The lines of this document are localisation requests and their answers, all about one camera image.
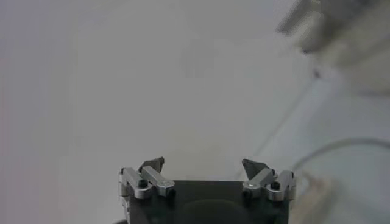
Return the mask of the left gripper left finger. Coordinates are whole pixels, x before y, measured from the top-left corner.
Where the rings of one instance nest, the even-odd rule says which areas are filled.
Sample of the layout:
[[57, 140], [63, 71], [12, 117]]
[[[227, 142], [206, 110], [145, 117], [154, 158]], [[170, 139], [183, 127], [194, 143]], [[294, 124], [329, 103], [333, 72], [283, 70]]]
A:
[[139, 200], [146, 200], [154, 194], [165, 198], [174, 197], [175, 182], [161, 174], [164, 163], [164, 157], [159, 157], [144, 161], [137, 170], [123, 167], [118, 174], [119, 195], [134, 196]]

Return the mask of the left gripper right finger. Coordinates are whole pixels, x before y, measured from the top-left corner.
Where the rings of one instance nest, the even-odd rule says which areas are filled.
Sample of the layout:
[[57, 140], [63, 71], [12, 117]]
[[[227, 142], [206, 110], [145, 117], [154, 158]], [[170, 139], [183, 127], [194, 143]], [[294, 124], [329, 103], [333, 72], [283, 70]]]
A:
[[277, 173], [265, 163], [243, 159], [248, 177], [243, 182], [243, 195], [247, 200], [264, 197], [270, 201], [291, 201], [296, 197], [296, 176], [290, 170]]

